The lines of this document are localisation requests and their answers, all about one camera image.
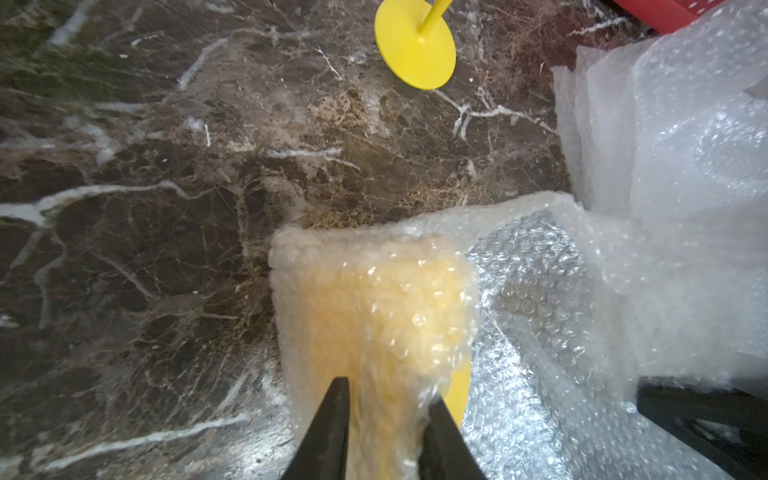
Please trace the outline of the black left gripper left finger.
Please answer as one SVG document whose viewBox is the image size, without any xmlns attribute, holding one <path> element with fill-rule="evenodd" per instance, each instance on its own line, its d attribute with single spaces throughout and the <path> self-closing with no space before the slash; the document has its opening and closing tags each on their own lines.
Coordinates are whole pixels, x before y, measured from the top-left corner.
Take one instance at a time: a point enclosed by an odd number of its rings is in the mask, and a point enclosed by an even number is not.
<svg viewBox="0 0 768 480">
<path fill-rule="evenodd" d="M 344 480 L 350 419 L 350 386 L 346 377 L 330 383 L 282 480 Z"/>
</svg>

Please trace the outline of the yellow glass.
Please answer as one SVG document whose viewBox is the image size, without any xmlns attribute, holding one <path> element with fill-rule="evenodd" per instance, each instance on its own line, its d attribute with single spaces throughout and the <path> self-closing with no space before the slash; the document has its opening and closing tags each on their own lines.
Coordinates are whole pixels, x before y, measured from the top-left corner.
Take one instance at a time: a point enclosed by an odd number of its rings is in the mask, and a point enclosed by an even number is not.
<svg viewBox="0 0 768 480">
<path fill-rule="evenodd" d="M 436 90 L 452 77 L 457 53 L 443 19 L 451 0 L 385 0 L 375 15 L 379 52 L 390 70 L 407 85 Z"/>
</svg>

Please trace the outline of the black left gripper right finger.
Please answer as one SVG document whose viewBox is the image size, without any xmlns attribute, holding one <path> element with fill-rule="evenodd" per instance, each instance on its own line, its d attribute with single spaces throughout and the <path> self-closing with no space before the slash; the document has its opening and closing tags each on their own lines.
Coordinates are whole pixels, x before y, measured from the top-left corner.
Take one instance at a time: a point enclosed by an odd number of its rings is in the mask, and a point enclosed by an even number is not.
<svg viewBox="0 0 768 480">
<path fill-rule="evenodd" d="M 486 480 L 442 398 L 429 408 L 418 472 L 422 480 Z"/>
</svg>

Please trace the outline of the clear bubble wrap sheet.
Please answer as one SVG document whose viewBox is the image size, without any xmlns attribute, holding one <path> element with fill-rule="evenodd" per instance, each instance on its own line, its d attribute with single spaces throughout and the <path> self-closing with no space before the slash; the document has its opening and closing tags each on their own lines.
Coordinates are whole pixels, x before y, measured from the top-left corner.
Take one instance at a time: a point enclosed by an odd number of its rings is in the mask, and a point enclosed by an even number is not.
<svg viewBox="0 0 768 480">
<path fill-rule="evenodd" d="M 767 242 L 753 210 L 642 225 L 544 192 L 401 222 L 476 267 L 463 434 L 488 479 L 734 479 L 637 410 L 643 377 L 767 400 Z"/>
<path fill-rule="evenodd" d="M 687 219 L 767 200 L 767 5 L 730 1 L 679 31 L 552 70 L 575 199 Z"/>
</svg>

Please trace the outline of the beige glass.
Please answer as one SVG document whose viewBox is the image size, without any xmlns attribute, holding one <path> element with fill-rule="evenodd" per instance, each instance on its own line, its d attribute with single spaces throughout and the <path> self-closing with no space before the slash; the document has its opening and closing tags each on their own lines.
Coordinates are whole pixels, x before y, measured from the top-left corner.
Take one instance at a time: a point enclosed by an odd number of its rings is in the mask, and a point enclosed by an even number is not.
<svg viewBox="0 0 768 480">
<path fill-rule="evenodd" d="M 472 264 L 450 238 L 387 228 L 286 228 L 268 263 L 294 434 L 345 377 L 349 477 L 415 478 L 429 406 L 480 323 Z"/>
</svg>

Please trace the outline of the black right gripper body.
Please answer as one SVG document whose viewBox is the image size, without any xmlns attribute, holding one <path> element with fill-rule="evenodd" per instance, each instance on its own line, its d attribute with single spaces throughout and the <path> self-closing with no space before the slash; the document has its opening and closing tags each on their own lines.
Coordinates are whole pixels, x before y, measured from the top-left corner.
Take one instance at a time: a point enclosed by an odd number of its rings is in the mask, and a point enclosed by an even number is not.
<svg viewBox="0 0 768 480">
<path fill-rule="evenodd" d="M 738 388 L 643 377 L 638 412 L 734 479 L 767 477 L 767 400 Z"/>
</svg>

